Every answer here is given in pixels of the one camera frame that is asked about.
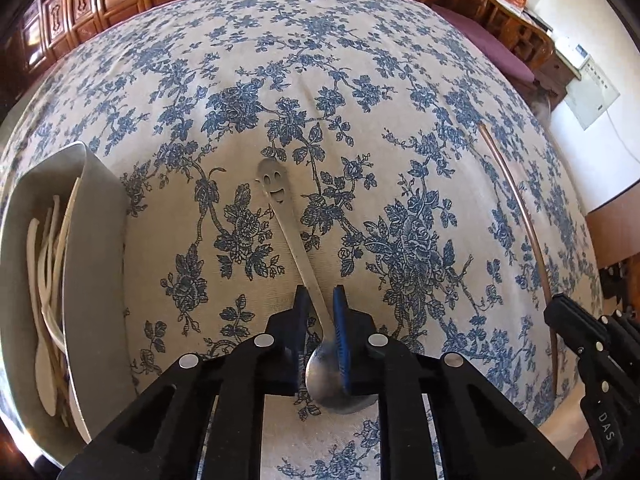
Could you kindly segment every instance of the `purple cushion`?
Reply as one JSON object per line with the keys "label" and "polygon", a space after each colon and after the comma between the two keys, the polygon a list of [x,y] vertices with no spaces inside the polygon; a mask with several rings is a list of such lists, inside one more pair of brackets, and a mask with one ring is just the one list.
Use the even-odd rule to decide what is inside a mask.
{"label": "purple cushion", "polygon": [[434,5],[431,8],[468,37],[500,72],[533,83],[536,77],[529,67],[479,23],[444,7]]}

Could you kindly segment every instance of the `silver screw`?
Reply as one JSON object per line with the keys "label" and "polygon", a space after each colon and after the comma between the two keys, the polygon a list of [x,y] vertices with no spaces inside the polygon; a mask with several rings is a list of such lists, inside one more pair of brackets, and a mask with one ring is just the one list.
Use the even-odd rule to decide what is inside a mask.
{"label": "silver screw", "polygon": [[456,354],[455,352],[450,352],[444,356],[444,363],[452,368],[459,368],[464,362],[465,360],[462,358],[462,355]]}
{"label": "silver screw", "polygon": [[276,341],[271,334],[258,334],[254,337],[254,344],[260,348],[271,346]]}
{"label": "silver screw", "polygon": [[371,334],[369,336],[369,344],[371,346],[386,346],[389,342],[389,339],[384,334]]}
{"label": "silver screw", "polygon": [[196,354],[185,354],[180,358],[178,364],[180,365],[180,368],[193,368],[198,364],[199,360],[200,359]]}

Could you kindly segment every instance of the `tablecloth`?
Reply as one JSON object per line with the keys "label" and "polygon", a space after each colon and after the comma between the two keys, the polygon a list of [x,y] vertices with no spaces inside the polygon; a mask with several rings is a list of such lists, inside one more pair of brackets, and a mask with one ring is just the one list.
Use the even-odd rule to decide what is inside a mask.
{"label": "tablecloth", "polygon": [[[180,0],[110,28],[38,90],[2,159],[2,208],[27,168],[75,140],[120,177],[141,392],[181,354],[225,354],[290,307],[300,276],[255,181],[275,157],[327,303],[343,283],[380,332],[461,353],[541,424],[575,358],[561,342],[556,399],[540,277],[481,121],[553,291],[597,312],[591,241],[542,127],[476,47],[409,0]],[[372,478],[379,442],[376,406],[340,416],[304,391],[269,398],[262,474]]]}

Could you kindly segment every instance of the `floral tablecloth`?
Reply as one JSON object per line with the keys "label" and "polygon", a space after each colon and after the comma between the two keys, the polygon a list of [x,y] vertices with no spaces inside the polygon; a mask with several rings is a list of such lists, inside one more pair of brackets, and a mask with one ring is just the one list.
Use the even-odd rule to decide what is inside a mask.
{"label": "floral tablecloth", "polygon": [[[229,352],[290,307],[300,276],[255,182],[275,157],[327,302],[343,283],[381,332],[461,353],[541,424],[574,386],[575,359],[561,343],[555,399],[540,277],[481,121],[553,291],[596,312],[591,241],[543,129],[476,47],[409,0],[181,0],[111,28],[38,90],[2,160],[2,206],[20,174],[75,140],[120,177],[142,391],[181,354]],[[375,477],[376,417],[323,413],[305,392],[269,398],[263,477]]]}

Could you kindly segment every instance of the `white electrical box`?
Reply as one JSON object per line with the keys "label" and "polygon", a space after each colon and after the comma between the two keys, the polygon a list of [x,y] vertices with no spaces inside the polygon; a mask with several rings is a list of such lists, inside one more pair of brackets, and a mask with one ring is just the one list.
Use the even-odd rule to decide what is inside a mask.
{"label": "white electrical box", "polygon": [[567,86],[566,103],[586,130],[613,104],[620,92],[590,57],[580,70],[582,78]]}

